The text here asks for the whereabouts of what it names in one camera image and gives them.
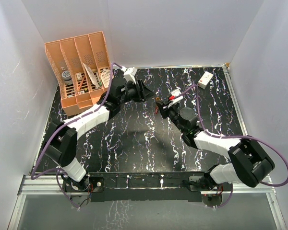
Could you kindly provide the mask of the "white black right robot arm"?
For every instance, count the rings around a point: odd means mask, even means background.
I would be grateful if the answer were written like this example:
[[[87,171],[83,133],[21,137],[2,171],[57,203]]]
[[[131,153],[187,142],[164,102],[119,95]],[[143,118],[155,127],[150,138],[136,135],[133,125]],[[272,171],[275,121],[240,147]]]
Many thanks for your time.
[[[211,167],[191,184],[202,189],[216,190],[223,183],[242,182],[256,187],[274,168],[273,160],[258,141],[242,138],[216,138],[204,132],[198,124],[195,111],[179,104],[157,101],[156,106],[163,118],[170,121],[182,133],[184,143],[198,150],[207,150],[230,159],[229,164]]]

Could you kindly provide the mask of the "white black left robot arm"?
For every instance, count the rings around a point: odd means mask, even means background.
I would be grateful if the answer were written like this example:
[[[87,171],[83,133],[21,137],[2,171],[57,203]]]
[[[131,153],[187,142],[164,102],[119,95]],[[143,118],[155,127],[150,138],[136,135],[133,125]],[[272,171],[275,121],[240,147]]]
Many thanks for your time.
[[[89,187],[87,171],[76,158],[78,139],[94,127],[112,119],[122,105],[130,101],[145,102],[154,92],[144,85],[142,80],[135,83],[116,77],[99,101],[87,111],[63,122],[50,125],[52,135],[46,137],[43,153],[51,158],[73,181],[79,191]]]

